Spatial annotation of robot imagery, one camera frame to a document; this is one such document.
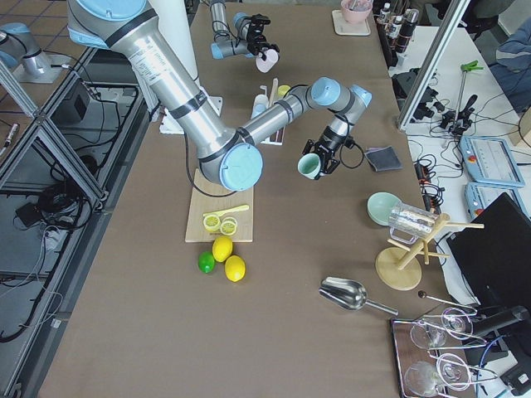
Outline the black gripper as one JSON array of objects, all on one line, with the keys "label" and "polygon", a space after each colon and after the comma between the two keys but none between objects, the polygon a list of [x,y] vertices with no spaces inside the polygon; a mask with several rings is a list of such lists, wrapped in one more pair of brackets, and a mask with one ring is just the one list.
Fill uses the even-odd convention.
[{"label": "black gripper", "polygon": [[326,127],[317,141],[309,139],[306,142],[302,155],[314,153],[318,156],[318,171],[314,179],[319,180],[323,176],[332,174],[338,167],[339,160],[335,158],[336,152],[342,147],[352,149],[354,144],[354,139],[349,133],[341,135],[330,127]]},{"label": "black gripper", "polygon": [[264,35],[265,26],[270,25],[270,19],[260,13],[246,18],[246,42],[248,51],[259,58],[263,58],[267,51],[280,52],[275,43],[269,43]]}]

